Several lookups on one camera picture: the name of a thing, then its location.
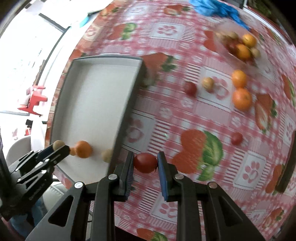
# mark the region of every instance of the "fruit bowl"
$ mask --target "fruit bowl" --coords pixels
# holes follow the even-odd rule
[[[240,69],[244,71],[246,74],[251,75],[253,77],[255,77],[258,73],[260,73],[262,70],[267,68],[268,57],[264,49],[258,44],[258,39],[253,34],[251,34],[248,30],[246,30],[245,28],[239,26],[234,22],[225,21],[223,23],[218,24],[213,29],[213,32],[214,32],[214,43],[216,46],[217,53],[223,56],[233,68]],[[240,38],[244,34],[251,34],[254,38],[256,38],[257,44],[255,47],[259,50],[261,57],[254,59],[255,66],[246,64],[242,60],[238,59],[236,56],[232,55],[228,51],[228,49],[226,49],[226,47],[223,45],[223,43],[215,34],[215,33],[222,33],[222,32],[224,33],[235,32]]]

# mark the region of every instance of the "paw print pattern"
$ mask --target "paw print pattern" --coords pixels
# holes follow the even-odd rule
[[[223,100],[229,95],[229,91],[227,89],[228,84],[224,79],[218,79],[213,76],[213,80],[215,81],[214,93],[218,100]]]
[[[292,132],[293,132],[293,126],[291,123],[289,123],[287,126],[287,131],[286,131],[286,136],[289,141],[292,141]]]
[[[272,159],[274,156],[274,152],[271,150],[268,154],[269,159]]]
[[[202,62],[202,58],[196,55],[192,56],[192,59],[197,64],[200,64]]]
[[[167,204],[163,203],[159,211],[162,214],[166,214],[168,218],[175,218],[177,217],[177,214],[178,214],[178,206],[174,202],[169,202]]]
[[[257,196],[257,192],[253,192],[251,195],[251,199],[254,199]]]
[[[247,180],[248,183],[253,182],[259,175],[259,167],[260,167],[260,163],[259,162],[251,162],[251,166],[246,166],[245,167],[245,171],[246,173],[243,174],[242,178],[244,180]]]
[[[139,44],[144,44],[144,43],[146,43],[146,42],[147,42],[147,40],[144,39],[144,38],[138,40],[138,43],[139,43]]]
[[[131,51],[131,49],[132,49],[131,47],[126,47],[126,48],[123,49],[123,52],[128,53],[128,52]]]
[[[296,186],[296,177],[292,177],[289,184],[288,184],[288,190],[292,191]]]
[[[138,218],[140,218],[140,219],[146,219],[147,216],[145,214],[143,214],[143,213],[139,213],[138,214]]]
[[[133,9],[131,9],[131,13],[141,13],[145,10],[144,7],[135,7]]]
[[[252,223],[256,223],[259,217],[260,217],[260,214],[257,213],[253,217],[250,217],[250,220],[252,221]]]
[[[170,108],[161,107],[159,113],[162,118],[169,119],[172,116],[172,111]]]
[[[187,97],[184,97],[182,100],[181,100],[181,105],[183,107],[186,107],[186,108],[192,108],[193,106],[193,101]]]
[[[278,142],[278,149],[281,149],[281,142]]]
[[[162,27],[158,28],[157,33],[159,34],[164,34],[166,36],[172,36],[177,32],[177,29],[175,26],[169,26],[169,25],[164,25]]]
[[[131,220],[131,217],[129,215],[126,215],[126,214],[122,215],[122,218],[127,220],[127,221]]]
[[[143,123],[141,120],[134,120],[131,118],[129,124],[127,129],[127,141],[129,143],[135,143],[144,136],[144,133],[141,131]]]
[[[156,188],[160,188],[160,181],[159,181],[159,179],[154,179],[152,181],[152,186],[154,186]]]

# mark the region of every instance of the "window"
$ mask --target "window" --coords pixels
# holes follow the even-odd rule
[[[23,9],[0,38],[0,111],[21,112],[17,100],[25,98],[42,64],[62,32],[39,15]]]

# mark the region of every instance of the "cherry tomato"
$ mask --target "cherry tomato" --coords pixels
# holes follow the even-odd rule
[[[243,137],[242,137],[242,134],[239,133],[239,132],[234,132],[232,135],[231,135],[231,144],[232,145],[239,145],[241,144],[243,141]]]
[[[141,173],[150,173],[156,169],[157,159],[150,153],[141,153],[135,156],[133,166]]]
[[[196,84],[190,81],[185,81],[184,92],[189,96],[195,97],[197,92]]]
[[[252,66],[254,66],[256,64],[255,59],[253,59],[253,58],[246,60],[245,63],[248,65],[252,65]]]

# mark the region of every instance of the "pink checkered tablecloth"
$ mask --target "pink checkered tablecloth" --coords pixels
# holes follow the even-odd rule
[[[147,88],[138,94],[119,158],[125,160],[128,150],[153,155],[164,151],[168,162],[176,164],[192,180],[217,182],[269,240],[295,201],[296,172],[283,194],[274,190],[274,176],[287,161],[296,129],[296,48],[285,44],[251,15],[239,11],[268,56],[266,68],[247,85],[254,102],[250,111],[234,108],[233,68],[216,53],[213,44],[211,30],[225,19],[199,15],[187,1],[115,0],[93,21],[63,71],[49,115],[46,144],[60,88],[74,58],[104,54],[143,56],[155,80],[146,83]],[[203,77],[215,80],[214,92],[201,87]],[[196,98],[183,92],[186,80],[199,87]],[[263,86],[260,80],[270,84]],[[244,137],[239,146],[230,143],[230,136],[236,131]],[[196,146],[200,153],[194,157],[186,153],[181,139],[191,143],[192,138],[210,139],[220,146],[215,163],[203,165],[207,160],[202,158],[200,146]],[[189,161],[181,163],[179,159]],[[72,185],[58,169],[55,174],[67,187]],[[175,240],[177,205],[164,202],[158,173],[135,170],[133,186],[128,201],[115,204],[115,224],[141,237],[143,233],[148,237],[152,230]]]

